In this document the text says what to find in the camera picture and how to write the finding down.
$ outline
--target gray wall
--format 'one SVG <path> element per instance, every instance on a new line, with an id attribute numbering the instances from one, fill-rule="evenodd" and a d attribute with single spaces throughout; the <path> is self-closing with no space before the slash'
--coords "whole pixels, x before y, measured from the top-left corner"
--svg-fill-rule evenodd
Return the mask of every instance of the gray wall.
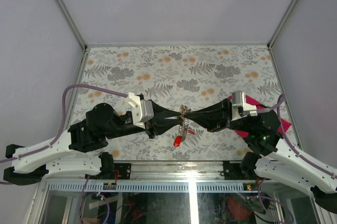
<path id="1" fill-rule="evenodd" d="M 300 0 L 273 48 L 305 150 L 337 167 L 337 0 Z"/>
<path id="2" fill-rule="evenodd" d="M 266 44 L 290 0 L 64 2 L 87 44 Z"/>
<path id="3" fill-rule="evenodd" d="M 0 157 L 56 134 L 81 49 L 54 0 L 0 0 Z M 1 223 L 23 223 L 36 186 L 0 186 Z"/>

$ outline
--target floral pattern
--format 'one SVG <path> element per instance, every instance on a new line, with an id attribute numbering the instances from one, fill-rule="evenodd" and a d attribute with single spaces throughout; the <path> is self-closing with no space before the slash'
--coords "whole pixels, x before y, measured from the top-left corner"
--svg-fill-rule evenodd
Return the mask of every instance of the floral pattern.
<path id="1" fill-rule="evenodd" d="M 180 105 L 199 110 L 227 98 L 235 90 L 267 106 L 277 102 L 280 87 L 266 46 L 93 47 L 82 83 L 110 90 L 144 94 L 157 104 L 178 111 Z M 124 98 L 99 91 L 78 92 L 72 123 L 85 118 L 96 104 L 111 104 L 118 114 L 130 109 Z M 284 119 L 289 120 L 285 106 Z M 104 151 L 116 160 L 241 160 L 250 151 L 234 131 L 209 133 L 196 123 L 178 147 L 174 127 L 149 139 L 145 133 L 109 140 Z M 288 130 L 295 142 L 292 127 Z M 87 153 L 98 154 L 102 150 Z"/>

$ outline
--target white panel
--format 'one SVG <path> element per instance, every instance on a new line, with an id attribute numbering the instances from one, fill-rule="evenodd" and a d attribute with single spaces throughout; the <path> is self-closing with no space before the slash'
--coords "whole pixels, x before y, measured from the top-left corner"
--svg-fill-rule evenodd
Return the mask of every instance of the white panel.
<path id="1" fill-rule="evenodd" d="M 267 43 L 291 0 L 64 0 L 88 44 Z"/>
<path id="2" fill-rule="evenodd" d="M 337 167 L 337 0 L 300 0 L 273 48 L 306 152 Z"/>
<path id="3" fill-rule="evenodd" d="M 62 90 L 72 82 L 81 49 L 54 0 L 0 0 L 0 158 L 8 144 L 55 136 Z M 36 185 L 2 186 L 1 223 L 21 224 Z"/>

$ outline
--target table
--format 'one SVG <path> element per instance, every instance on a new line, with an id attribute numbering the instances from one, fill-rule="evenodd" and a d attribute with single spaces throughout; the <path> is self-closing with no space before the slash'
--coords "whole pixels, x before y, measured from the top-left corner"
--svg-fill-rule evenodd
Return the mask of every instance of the table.
<path id="1" fill-rule="evenodd" d="M 82 83 L 122 93 L 143 93 L 145 99 L 179 110 L 186 105 L 192 111 L 215 104 L 242 90 L 272 106 L 281 93 L 266 46 L 147 46 L 91 47 Z M 85 118 L 96 104 L 111 104 L 119 114 L 130 107 L 124 98 L 99 91 L 80 89 L 71 124 Z M 286 107 L 282 118 L 289 121 Z M 173 141 L 177 126 L 155 139 L 145 133 L 110 139 L 109 145 L 87 155 L 106 151 L 115 160 L 220 161 L 241 160 L 250 150 L 231 130 L 208 133 L 194 122 L 189 134 L 176 148 Z M 292 127 L 288 130 L 296 142 Z"/>

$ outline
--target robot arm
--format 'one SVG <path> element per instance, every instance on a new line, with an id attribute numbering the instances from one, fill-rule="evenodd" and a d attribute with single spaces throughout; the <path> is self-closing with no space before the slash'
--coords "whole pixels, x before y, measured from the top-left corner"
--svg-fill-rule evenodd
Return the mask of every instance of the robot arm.
<path id="1" fill-rule="evenodd" d="M 142 95 L 129 93 L 126 100 L 132 107 L 131 111 L 118 115 L 109 104 L 98 104 L 86 113 L 86 119 L 70 126 L 54 145 L 39 153 L 20 158 L 21 154 L 49 145 L 52 139 L 28 148 L 7 146 L 6 157 L 18 159 L 12 162 L 12 167 L 5 170 L 4 180 L 25 185 L 39 182 L 42 177 L 68 174 L 74 176 L 75 173 L 82 176 L 90 174 L 96 178 L 114 178 L 113 159 L 108 153 L 103 153 L 92 160 L 67 159 L 66 156 L 103 148 L 108 144 L 107 138 L 140 132 L 154 138 L 175 125 L 183 124 L 180 112 L 165 109 L 151 100 L 144 100 Z M 184 117 L 209 132 L 231 129 L 249 133 L 244 141 L 254 152 L 247 154 L 254 155 L 254 163 L 251 158 L 245 157 L 241 163 L 244 172 L 254 172 L 260 177 L 275 179 L 299 189 L 308 196 L 315 197 L 316 202 L 323 208 L 337 213 L 337 180 L 334 176 L 337 173 L 336 169 L 300 149 L 297 149 L 299 154 L 293 152 L 282 135 L 277 132 L 281 122 L 274 111 L 258 114 L 256 106 L 247 104 L 245 94 L 237 91 L 232 94 L 232 100 L 224 99 L 208 108 L 188 112 Z M 333 175 L 327 176 L 320 169 L 309 165 L 299 155 L 320 168 L 328 169 Z M 283 164 L 270 162 L 262 156 Z"/>

